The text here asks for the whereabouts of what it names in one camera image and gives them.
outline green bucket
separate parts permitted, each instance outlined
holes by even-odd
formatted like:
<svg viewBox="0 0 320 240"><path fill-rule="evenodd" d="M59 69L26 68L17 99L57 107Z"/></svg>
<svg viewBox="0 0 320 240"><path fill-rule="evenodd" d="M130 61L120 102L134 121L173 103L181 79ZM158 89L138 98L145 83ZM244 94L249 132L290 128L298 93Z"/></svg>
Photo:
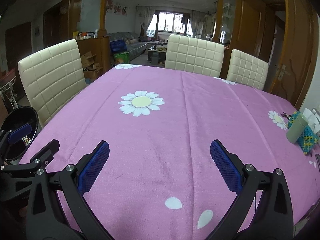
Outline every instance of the green bucket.
<svg viewBox="0 0 320 240"><path fill-rule="evenodd" d="M118 64L130 64L128 51L113 54L113 58L115 59L115 62L117 65Z"/></svg>

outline silver bolt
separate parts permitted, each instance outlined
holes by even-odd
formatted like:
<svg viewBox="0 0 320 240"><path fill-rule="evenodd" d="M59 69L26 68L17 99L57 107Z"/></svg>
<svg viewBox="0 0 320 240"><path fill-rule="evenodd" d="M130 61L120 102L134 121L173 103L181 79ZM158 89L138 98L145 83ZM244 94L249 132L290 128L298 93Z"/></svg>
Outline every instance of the silver bolt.
<svg viewBox="0 0 320 240"><path fill-rule="evenodd" d="M251 165L251 164L247 164L247 165L245 166L245 168L247 169L247 171L253 171L254 166Z"/></svg>
<svg viewBox="0 0 320 240"><path fill-rule="evenodd" d="M38 175L42 175L43 173L44 173L44 170L43 170L43 169L37 170L37 174L38 174Z"/></svg>
<svg viewBox="0 0 320 240"><path fill-rule="evenodd" d="M75 166L73 164L69 164L69 165L67 165L66 170L67 171L72 171L74 169L74 167Z"/></svg>
<svg viewBox="0 0 320 240"><path fill-rule="evenodd" d="M276 174L278 174L278 175L282 175L282 170L281 169L276 169Z"/></svg>

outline cream leather chair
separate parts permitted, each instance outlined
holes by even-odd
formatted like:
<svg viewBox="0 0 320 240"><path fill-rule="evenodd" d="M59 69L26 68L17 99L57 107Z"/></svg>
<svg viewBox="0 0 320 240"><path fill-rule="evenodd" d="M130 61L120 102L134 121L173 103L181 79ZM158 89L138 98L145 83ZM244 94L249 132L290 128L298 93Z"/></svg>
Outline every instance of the cream leather chair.
<svg viewBox="0 0 320 240"><path fill-rule="evenodd" d="M263 90L268 68L267 62L233 49L227 80Z"/></svg>
<svg viewBox="0 0 320 240"><path fill-rule="evenodd" d="M22 59L18 62L18 69L42 127L85 88L76 40L62 42Z"/></svg>
<svg viewBox="0 0 320 240"><path fill-rule="evenodd" d="M165 68L219 77L224 46L211 41L171 34Z"/></svg>

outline white flower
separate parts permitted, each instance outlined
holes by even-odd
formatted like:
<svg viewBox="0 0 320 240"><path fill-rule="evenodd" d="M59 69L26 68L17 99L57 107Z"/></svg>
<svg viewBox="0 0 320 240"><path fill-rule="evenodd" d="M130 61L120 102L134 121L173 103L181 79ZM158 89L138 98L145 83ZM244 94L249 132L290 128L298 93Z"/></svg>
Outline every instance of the white flower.
<svg viewBox="0 0 320 240"><path fill-rule="evenodd" d="M119 64L116 65L114 68L115 69L128 69L128 68L133 68L133 67L139 67L139 65L129 65L129 64Z"/></svg>
<svg viewBox="0 0 320 240"><path fill-rule="evenodd" d="M121 112L124 114L132 113L133 116L150 114L150 109L158 111L159 105L163 105L163 98L158 97L159 94L147 91L136 91L134 94L123 96L124 101L119 102Z"/></svg>
<svg viewBox="0 0 320 240"><path fill-rule="evenodd" d="M215 79L220 79L222 82L225 82L227 83L228 85L236 85L237 83L235 82L232 82L232 81L229 81L229 80L225 80L225 79L222 79L222 78L216 78L214 77Z"/></svg>
<svg viewBox="0 0 320 240"><path fill-rule="evenodd" d="M272 122L275 123L278 127L283 130L287 130L287 125L284 122L284 119L279 116L276 111L269 111L269 118L272 119Z"/></svg>

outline pink tablecloth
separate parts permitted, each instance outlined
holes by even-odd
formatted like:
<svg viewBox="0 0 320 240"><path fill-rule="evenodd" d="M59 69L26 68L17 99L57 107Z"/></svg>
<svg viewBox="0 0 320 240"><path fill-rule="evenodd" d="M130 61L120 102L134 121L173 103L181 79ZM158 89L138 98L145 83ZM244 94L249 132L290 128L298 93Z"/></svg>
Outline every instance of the pink tablecloth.
<svg viewBox="0 0 320 240"><path fill-rule="evenodd" d="M294 111L286 100L203 75L130 67L112 69L77 95L21 161L29 162L55 138L60 150L47 171L59 171L107 141L110 157L84 197L116 240L208 236L236 196L210 157L215 139L258 170L284 171L294 223L319 198L320 148L309 157L288 142L276 117ZM252 207L242 228L253 212Z"/></svg>

